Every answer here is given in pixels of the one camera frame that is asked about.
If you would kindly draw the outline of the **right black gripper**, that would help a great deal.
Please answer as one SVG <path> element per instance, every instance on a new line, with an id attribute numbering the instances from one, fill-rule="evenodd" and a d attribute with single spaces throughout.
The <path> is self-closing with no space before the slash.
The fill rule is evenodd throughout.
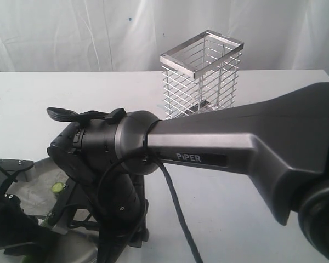
<path id="1" fill-rule="evenodd" d="M 116 262 L 126 246 L 141 248 L 149 240 L 144 177 L 117 175 L 99 193 L 106 219 L 99 229 L 97 262 Z"/>

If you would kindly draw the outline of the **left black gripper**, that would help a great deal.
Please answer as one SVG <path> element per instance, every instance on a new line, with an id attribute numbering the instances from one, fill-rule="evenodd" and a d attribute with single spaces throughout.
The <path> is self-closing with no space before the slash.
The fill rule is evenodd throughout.
<path id="1" fill-rule="evenodd" d="M 22 262 L 46 262 L 58 235 L 24 213 L 17 197 L 0 191 L 0 251 Z"/>

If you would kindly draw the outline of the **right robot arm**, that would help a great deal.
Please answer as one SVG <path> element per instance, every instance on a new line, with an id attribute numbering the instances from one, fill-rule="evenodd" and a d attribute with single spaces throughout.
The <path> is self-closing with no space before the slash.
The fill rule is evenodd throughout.
<path id="1" fill-rule="evenodd" d="M 115 262 L 142 228 L 137 193 L 161 169 L 182 230 L 202 261 L 165 164 L 247 175 L 275 220 L 298 214 L 307 241 L 329 260 L 329 82 L 255 104 L 161 120 L 148 111 L 110 113 L 49 107 L 67 123 L 47 152 L 81 187 L 99 223 L 97 262 Z"/>

